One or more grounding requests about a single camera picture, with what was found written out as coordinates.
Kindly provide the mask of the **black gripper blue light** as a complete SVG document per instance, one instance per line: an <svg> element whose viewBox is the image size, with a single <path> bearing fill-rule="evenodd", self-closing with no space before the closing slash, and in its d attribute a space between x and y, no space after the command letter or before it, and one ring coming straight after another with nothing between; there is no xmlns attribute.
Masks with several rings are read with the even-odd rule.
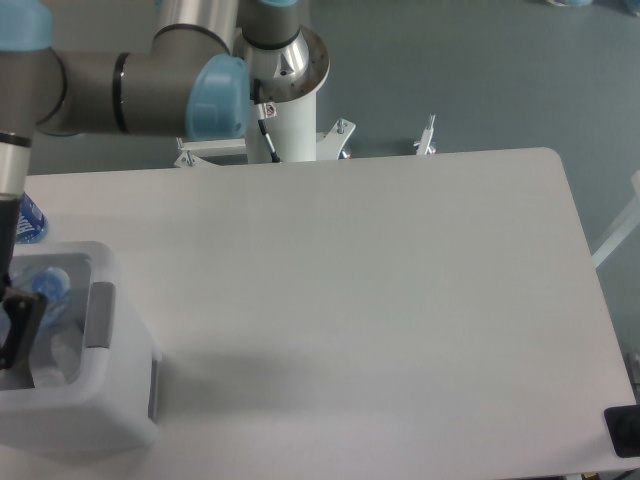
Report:
<svg viewBox="0 0 640 480"><path fill-rule="evenodd" d="M1 197L1 306L9 320L9 330L1 343L1 370L10 373L17 389L33 389L34 381L29 356L47 308L41 293L26 292L11 285L9 267L16 242L21 200Z"/></svg>

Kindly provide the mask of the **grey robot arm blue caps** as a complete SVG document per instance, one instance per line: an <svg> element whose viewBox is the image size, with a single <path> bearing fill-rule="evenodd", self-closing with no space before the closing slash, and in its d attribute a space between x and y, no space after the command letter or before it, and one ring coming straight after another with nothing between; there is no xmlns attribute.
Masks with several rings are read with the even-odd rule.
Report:
<svg viewBox="0 0 640 480"><path fill-rule="evenodd" d="M53 27L41 2L1 5L1 377L17 389L33 387L29 354L47 306L9 274L34 135L241 137L257 96L235 36L275 50L302 30L293 1L164 1L146 54L60 51Z"/></svg>

